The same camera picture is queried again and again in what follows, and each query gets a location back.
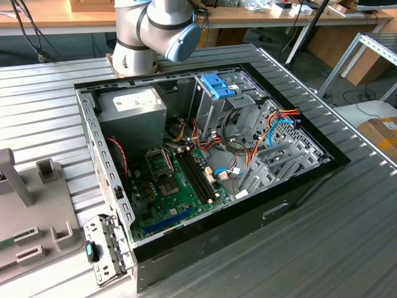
desk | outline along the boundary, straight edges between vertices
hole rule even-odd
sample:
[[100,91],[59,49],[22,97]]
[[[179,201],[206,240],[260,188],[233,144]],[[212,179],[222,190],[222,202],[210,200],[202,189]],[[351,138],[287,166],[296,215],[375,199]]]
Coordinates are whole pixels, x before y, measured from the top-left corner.
[[[72,12],[67,0],[27,0],[27,5],[37,26],[44,34],[78,34],[95,32],[115,32],[116,20],[114,12]],[[0,4],[0,11],[10,9],[8,1]],[[209,7],[209,23],[211,29],[219,28],[250,28],[250,27],[290,27],[295,18],[291,16],[273,17],[270,11],[251,12],[243,7]],[[298,40],[287,60],[289,63],[296,52],[308,26],[314,16],[300,16],[297,26],[303,27]],[[376,24],[374,33],[379,33],[391,17],[379,12],[377,16],[369,15],[366,18],[346,19],[334,12],[321,16],[318,26],[328,25],[362,25]],[[27,28],[27,33],[34,31]],[[20,35],[20,29],[15,19],[0,16],[0,36]]]
[[[261,49],[204,48],[181,64],[159,57],[165,71],[228,63],[251,63],[352,163],[301,208],[139,295],[128,276],[99,289],[81,249],[3,284],[0,297],[394,296],[397,165]],[[73,84],[114,78],[109,61],[2,68],[0,78],[0,148],[24,144],[14,153],[18,170],[60,162],[80,225],[107,213]]]

motherboard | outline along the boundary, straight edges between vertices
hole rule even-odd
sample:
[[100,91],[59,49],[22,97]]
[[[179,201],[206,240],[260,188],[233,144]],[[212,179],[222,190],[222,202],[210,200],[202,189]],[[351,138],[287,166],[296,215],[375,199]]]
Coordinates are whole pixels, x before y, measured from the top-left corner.
[[146,155],[144,162],[134,165],[131,204],[138,219],[131,226],[134,239],[145,239],[230,202],[200,149],[187,148],[174,153],[156,149],[157,154],[150,151],[149,158]]

wooden desk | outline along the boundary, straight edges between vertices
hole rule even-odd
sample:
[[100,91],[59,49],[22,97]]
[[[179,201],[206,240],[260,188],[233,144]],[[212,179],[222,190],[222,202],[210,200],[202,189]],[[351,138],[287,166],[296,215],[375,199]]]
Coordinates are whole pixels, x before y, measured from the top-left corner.
[[[78,34],[95,32],[115,32],[116,20],[114,12],[72,12],[68,0],[26,0],[30,13],[44,34]],[[8,0],[1,0],[0,11],[9,10]],[[250,28],[250,27],[290,27],[295,18],[290,16],[273,17],[270,11],[251,12],[243,7],[208,8],[210,28]],[[303,27],[293,51],[296,51],[314,16],[300,16],[297,26]],[[336,13],[321,16],[318,26],[328,25],[362,25],[376,24],[374,32],[379,32],[391,17],[378,13],[377,17],[346,19]],[[27,34],[34,34],[30,24],[24,20]],[[0,15],[0,36],[20,35],[18,22],[10,17]]]

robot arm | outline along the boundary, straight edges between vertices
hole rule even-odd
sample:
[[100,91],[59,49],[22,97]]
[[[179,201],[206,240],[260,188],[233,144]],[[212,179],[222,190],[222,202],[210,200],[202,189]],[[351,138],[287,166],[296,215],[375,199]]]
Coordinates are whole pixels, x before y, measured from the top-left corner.
[[115,8],[117,44],[112,62],[121,75],[156,71],[155,52],[182,62],[199,44],[200,26],[187,0],[116,0]]

aluminum table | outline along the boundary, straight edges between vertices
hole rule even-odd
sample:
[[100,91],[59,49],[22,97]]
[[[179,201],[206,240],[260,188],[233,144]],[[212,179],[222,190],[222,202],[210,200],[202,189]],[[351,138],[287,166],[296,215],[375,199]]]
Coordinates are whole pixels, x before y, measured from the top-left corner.
[[[352,61],[350,61],[349,65],[347,65],[344,70],[342,77],[345,78],[353,67],[359,61],[361,55],[364,53],[366,48],[370,48],[374,52],[377,52],[384,59],[388,60],[390,63],[397,66],[397,34],[396,33],[358,33],[353,39],[353,42],[347,48],[345,54],[343,54],[342,58],[339,60],[334,70],[328,76],[327,80],[324,82],[320,90],[318,91],[318,96],[323,98],[323,96],[327,93],[329,86],[336,79],[336,77],[341,72],[343,66],[349,61],[352,55],[355,53],[357,47],[362,44],[360,50],[358,50],[355,57],[353,57]],[[386,92],[384,96],[380,99],[381,101],[385,101],[388,97],[397,89],[397,83],[391,87],[389,91]]]
[[[99,289],[84,249],[0,286],[0,297],[393,297],[397,165],[252,45],[204,48],[166,71],[252,63],[352,163],[301,208],[139,294],[130,278]],[[80,225],[107,209],[83,137],[73,83],[113,78],[105,58],[0,69],[0,148],[17,169],[63,165]]]

